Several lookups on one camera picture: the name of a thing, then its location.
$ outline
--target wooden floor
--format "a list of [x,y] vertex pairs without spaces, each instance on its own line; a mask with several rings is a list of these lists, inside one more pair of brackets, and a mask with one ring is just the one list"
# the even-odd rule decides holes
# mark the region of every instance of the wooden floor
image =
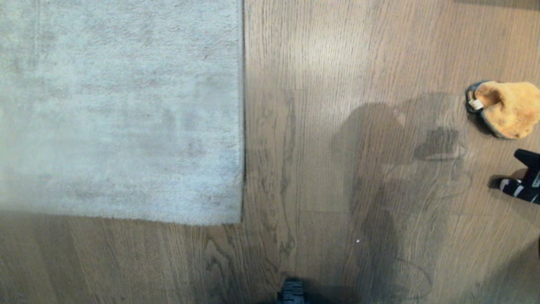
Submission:
[[540,303],[540,206],[488,188],[540,131],[463,107],[540,83],[538,0],[247,0],[245,41],[242,224],[2,214],[1,303]]

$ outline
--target black wheel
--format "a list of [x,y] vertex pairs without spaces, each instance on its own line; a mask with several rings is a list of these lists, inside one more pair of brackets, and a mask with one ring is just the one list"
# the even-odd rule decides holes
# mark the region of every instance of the black wheel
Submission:
[[278,293],[278,304],[309,304],[300,280],[289,279]]

